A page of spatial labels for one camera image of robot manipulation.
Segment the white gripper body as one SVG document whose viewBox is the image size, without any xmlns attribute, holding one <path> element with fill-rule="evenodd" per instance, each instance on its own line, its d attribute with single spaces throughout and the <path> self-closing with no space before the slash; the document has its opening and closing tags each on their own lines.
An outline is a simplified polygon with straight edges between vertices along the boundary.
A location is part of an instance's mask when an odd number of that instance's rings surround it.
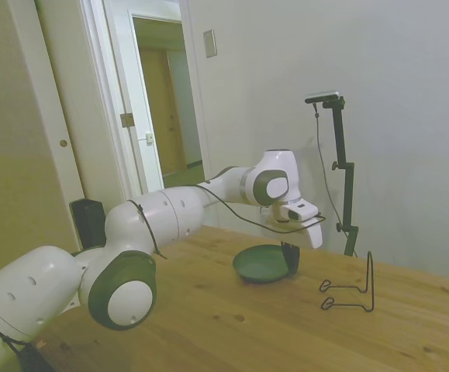
<svg viewBox="0 0 449 372">
<path fill-rule="evenodd" d="M 314 217 L 302 222 L 278 222 L 273 218 L 269 208 L 261 208 L 261 233 L 269 238 L 299 246 L 300 248 L 318 249 L 323 244 L 321 222 L 323 217 Z"/>
</svg>

